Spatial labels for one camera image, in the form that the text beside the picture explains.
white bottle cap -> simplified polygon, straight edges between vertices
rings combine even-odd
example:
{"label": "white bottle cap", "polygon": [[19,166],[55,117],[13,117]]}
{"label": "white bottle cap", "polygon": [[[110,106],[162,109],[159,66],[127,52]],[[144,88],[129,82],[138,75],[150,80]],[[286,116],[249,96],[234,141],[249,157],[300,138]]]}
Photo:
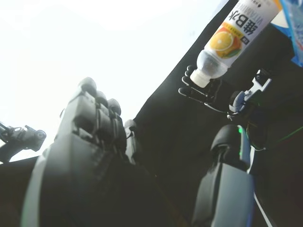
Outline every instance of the white bottle cap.
{"label": "white bottle cap", "polygon": [[199,87],[205,88],[206,85],[209,83],[209,78],[205,75],[200,69],[196,69],[190,75],[190,79],[197,84]]}

orange fruit image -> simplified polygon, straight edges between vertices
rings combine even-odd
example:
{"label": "orange fruit image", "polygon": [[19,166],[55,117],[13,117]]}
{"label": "orange fruit image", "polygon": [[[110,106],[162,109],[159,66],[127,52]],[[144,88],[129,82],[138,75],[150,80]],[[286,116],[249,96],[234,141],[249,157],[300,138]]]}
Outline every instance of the orange fruit image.
{"label": "orange fruit image", "polygon": [[240,38],[224,27],[213,35],[209,45],[221,58],[231,58],[239,54],[242,47]]}

blue package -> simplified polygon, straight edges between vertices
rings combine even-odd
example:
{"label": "blue package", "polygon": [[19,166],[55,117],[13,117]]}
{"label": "blue package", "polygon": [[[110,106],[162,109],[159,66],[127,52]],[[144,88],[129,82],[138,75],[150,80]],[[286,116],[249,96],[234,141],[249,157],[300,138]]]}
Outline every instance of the blue package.
{"label": "blue package", "polygon": [[280,0],[292,37],[297,64],[303,67],[303,0]]}

white background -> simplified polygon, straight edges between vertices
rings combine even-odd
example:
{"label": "white background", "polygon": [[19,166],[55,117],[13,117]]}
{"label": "white background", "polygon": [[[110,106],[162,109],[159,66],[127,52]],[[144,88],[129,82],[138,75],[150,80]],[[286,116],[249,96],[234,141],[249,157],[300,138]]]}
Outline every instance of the white background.
{"label": "white background", "polygon": [[118,100],[124,121],[134,118],[225,2],[0,1],[0,121],[47,134],[39,152],[11,161],[52,143],[85,77]]}

plastic packaging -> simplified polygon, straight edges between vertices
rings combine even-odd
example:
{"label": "plastic packaging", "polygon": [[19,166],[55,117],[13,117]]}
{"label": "plastic packaging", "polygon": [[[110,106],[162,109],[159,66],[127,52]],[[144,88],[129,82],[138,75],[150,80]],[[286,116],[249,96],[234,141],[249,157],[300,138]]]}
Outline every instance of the plastic packaging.
{"label": "plastic packaging", "polygon": [[205,87],[225,74],[278,12],[273,0],[240,0],[200,52],[191,80]]}
{"label": "plastic packaging", "polygon": [[303,1],[302,0],[281,0],[290,34],[293,41],[294,52],[303,66]]}

